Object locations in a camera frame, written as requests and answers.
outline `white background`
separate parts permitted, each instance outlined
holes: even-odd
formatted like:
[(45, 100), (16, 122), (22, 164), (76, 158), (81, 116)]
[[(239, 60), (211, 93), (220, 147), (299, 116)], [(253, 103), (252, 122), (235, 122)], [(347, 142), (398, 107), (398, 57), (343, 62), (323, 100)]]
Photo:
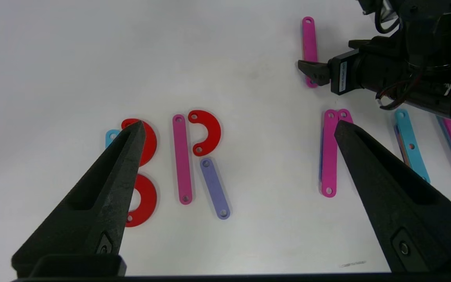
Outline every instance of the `white background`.
[[(392, 112), (370, 91), (306, 87), (295, 66), (305, 16), (322, 62), (378, 35), (351, 0), (0, 2), (0, 281), (16, 277), (13, 253), (125, 118), (158, 135), (139, 170), (158, 204), (125, 230), (128, 275), (389, 271), (342, 156), (335, 198), (320, 194), (318, 170), (326, 109), (349, 109), (400, 156)], [(222, 124), (211, 156), (232, 210), (225, 221), (196, 157), (195, 199), (177, 198), (171, 118), (195, 108)], [(431, 183), (451, 200), (451, 153), (435, 117), (406, 108)], [(193, 143), (205, 136), (190, 126)], [(356, 261), (366, 263), (342, 267)]]

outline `red semicircle piece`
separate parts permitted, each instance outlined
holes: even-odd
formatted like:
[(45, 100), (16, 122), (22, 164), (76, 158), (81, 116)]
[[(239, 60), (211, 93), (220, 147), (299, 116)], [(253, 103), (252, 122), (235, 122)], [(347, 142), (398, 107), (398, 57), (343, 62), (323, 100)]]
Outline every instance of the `red semicircle piece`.
[(128, 212), (126, 227), (135, 227), (144, 223), (156, 209), (156, 188), (147, 177), (137, 174), (134, 189), (140, 193), (140, 205), (136, 210)]
[[(136, 118), (127, 118), (123, 120), (121, 123), (121, 129), (123, 130), (125, 127), (131, 125), (132, 123), (136, 123), (137, 121), (139, 121), (139, 119)], [(142, 149), (142, 157), (140, 158), (139, 166), (147, 164), (152, 159), (154, 153), (156, 153), (157, 147), (156, 133), (148, 123), (145, 121), (142, 121), (142, 123), (145, 130), (145, 142), (144, 148)]]
[(189, 113), (188, 120), (190, 123), (201, 123), (208, 130), (208, 136), (203, 142), (196, 143), (193, 146), (193, 153), (197, 157), (208, 155), (217, 147), (220, 141), (220, 123), (209, 112), (203, 110), (193, 110)]

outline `cable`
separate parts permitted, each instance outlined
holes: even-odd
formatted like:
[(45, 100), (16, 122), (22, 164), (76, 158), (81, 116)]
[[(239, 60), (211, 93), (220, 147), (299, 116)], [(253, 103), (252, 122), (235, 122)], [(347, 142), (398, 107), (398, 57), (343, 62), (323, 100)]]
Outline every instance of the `cable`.
[(381, 23), (382, 5), (382, 0), (377, 0), (377, 11), (375, 11), (375, 28), (379, 33), (386, 34), (393, 31), (399, 25), (399, 18), (397, 18), (390, 27), (384, 29)]
[(380, 108), (383, 109), (383, 110), (394, 110), (397, 107), (399, 107), (399, 105), (403, 104), (406, 101), (406, 98), (408, 98), (408, 95), (410, 94), (410, 91), (412, 90), (412, 88), (419, 83), (420, 78), (422, 77), (423, 73), (424, 73), (424, 68), (422, 68), (420, 70), (419, 74), (415, 77), (415, 79), (412, 79), (410, 81), (410, 84), (408, 84), (408, 87), (405, 89), (405, 91), (403, 91), (403, 93), (401, 93), (401, 96), (396, 98), (396, 100), (394, 100), (392, 103), (390, 103), (388, 105), (385, 105), (385, 106), (382, 105), (381, 98), (384, 96), (384, 94), (387, 91), (390, 91), (391, 89), (394, 89), (394, 88), (398, 87), (399, 85), (408, 82), (408, 80), (403, 80), (403, 81), (400, 81), (400, 82), (396, 82), (395, 84), (387, 86), (386, 88), (384, 88), (380, 92), (377, 92), (377, 94), (375, 95), (375, 98), (376, 98), (377, 102), (379, 103)]

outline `screw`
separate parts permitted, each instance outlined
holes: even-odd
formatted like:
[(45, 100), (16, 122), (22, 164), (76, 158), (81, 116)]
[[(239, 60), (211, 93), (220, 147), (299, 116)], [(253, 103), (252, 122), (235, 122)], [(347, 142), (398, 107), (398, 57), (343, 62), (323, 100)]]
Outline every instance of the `screw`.
[(410, 254), (410, 248), (405, 242), (399, 243), (399, 250), (403, 255), (409, 255)]

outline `robot end effector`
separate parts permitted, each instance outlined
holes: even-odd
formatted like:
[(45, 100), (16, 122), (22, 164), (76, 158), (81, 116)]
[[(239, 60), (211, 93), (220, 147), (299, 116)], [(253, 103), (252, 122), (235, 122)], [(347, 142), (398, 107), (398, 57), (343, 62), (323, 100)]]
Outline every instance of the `robot end effector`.
[[(363, 14), (375, 13), (378, 32), (390, 37), (351, 40), (353, 50), (327, 64), (299, 61), (315, 83), (331, 84), (342, 95), (365, 88), (376, 93), (382, 109), (403, 102), (451, 119), (451, 0), (358, 0)], [(396, 18), (388, 29), (381, 23)], [(381, 98), (393, 100), (382, 105)]]

